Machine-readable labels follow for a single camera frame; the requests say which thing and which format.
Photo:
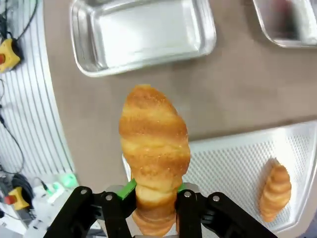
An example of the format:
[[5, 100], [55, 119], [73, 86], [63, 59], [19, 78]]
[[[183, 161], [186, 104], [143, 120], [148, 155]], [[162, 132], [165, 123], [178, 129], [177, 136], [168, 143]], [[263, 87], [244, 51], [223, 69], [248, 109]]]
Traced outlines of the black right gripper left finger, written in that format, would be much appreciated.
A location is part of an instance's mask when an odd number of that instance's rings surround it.
[[109, 238], [130, 238], [126, 218], [136, 209], [136, 182], [132, 179], [118, 191], [94, 194], [86, 186], [71, 193], [48, 228], [50, 238], [85, 238], [93, 223], [103, 220]]

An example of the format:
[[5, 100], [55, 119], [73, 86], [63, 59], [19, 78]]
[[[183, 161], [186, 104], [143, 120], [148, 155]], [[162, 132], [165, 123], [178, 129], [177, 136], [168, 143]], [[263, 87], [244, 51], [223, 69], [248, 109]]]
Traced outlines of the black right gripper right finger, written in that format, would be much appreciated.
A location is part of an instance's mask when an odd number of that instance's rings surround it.
[[219, 238], [276, 237], [224, 193], [214, 192], [205, 197], [193, 183], [181, 184], [175, 208], [180, 238], [201, 238], [202, 227]]

